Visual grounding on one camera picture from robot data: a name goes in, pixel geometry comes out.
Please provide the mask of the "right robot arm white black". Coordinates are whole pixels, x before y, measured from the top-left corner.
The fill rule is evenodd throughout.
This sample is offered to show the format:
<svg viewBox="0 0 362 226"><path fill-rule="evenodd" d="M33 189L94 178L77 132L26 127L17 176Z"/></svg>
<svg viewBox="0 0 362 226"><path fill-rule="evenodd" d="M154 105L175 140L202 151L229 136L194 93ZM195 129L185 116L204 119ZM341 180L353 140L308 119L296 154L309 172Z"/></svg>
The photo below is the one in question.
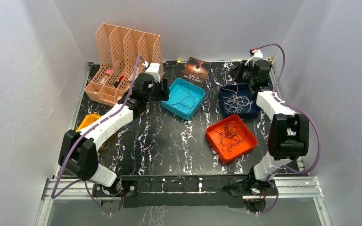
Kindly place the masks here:
<svg viewBox="0 0 362 226"><path fill-rule="evenodd" d="M240 182L240 190L258 195L270 187L269 181L287 164L308 152L309 120L284 106L270 84L271 62L254 58L241 63L235 78L244 80L258 107L271 120L267 153Z"/></svg>

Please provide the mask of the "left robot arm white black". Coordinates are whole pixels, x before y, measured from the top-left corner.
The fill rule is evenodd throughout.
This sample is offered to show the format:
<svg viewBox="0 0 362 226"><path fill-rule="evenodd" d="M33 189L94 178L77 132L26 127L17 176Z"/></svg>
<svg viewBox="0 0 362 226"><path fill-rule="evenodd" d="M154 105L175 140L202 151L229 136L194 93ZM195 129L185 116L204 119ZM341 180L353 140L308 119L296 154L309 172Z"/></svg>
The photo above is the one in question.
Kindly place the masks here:
<svg viewBox="0 0 362 226"><path fill-rule="evenodd" d="M163 78L155 81L153 75L141 73L136 78L130 94L122 97L111 110L85 128L68 130L64 134L58 163L62 170L82 181L93 181L104 186L110 196L122 190L120 176L98 161L99 148L121 127L139 118L150 101L169 99L169 82Z"/></svg>

